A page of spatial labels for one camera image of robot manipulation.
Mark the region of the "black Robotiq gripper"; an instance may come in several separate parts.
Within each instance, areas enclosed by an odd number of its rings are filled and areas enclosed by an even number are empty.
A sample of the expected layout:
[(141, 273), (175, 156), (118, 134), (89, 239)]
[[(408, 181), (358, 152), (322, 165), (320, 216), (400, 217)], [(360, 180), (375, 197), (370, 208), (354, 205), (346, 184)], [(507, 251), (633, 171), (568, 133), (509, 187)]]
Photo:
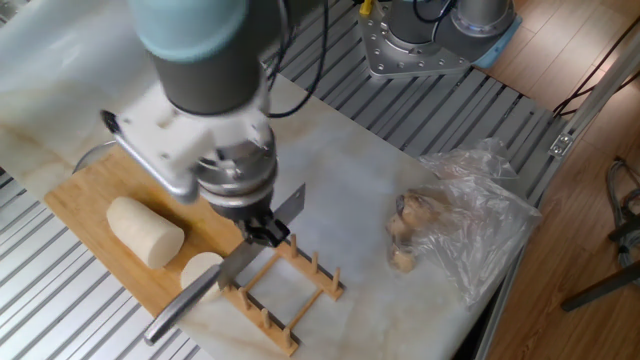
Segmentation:
[(245, 242), (276, 248), (291, 232), (286, 224), (271, 214), (272, 199), (273, 192), (270, 192), (253, 204), (240, 207), (215, 205), (214, 211), (234, 221)]

